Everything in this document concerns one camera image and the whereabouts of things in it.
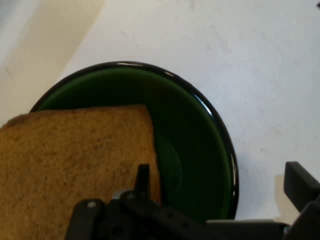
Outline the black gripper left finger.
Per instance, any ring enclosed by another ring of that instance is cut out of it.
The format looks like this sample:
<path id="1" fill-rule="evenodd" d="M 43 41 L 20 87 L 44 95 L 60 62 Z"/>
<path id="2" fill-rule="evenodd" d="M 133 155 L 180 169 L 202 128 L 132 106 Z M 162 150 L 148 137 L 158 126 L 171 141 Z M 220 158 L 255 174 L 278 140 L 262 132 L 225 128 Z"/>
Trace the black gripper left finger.
<path id="1" fill-rule="evenodd" d="M 203 240 L 205 228 L 151 200 L 150 166 L 140 164 L 133 190 L 104 203 L 86 199 L 73 209 L 68 240 Z"/>

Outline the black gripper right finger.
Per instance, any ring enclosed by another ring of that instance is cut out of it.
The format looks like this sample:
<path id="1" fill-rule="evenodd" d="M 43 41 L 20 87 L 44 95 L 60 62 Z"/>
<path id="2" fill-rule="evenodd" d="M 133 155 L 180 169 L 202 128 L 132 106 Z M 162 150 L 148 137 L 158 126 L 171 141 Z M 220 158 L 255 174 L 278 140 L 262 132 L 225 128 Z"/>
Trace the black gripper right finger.
<path id="1" fill-rule="evenodd" d="M 297 161 L 285 163 L 284 193 L 299 216 L 284 234 L 285 240 L 320 238 L 320 183 Z"/>

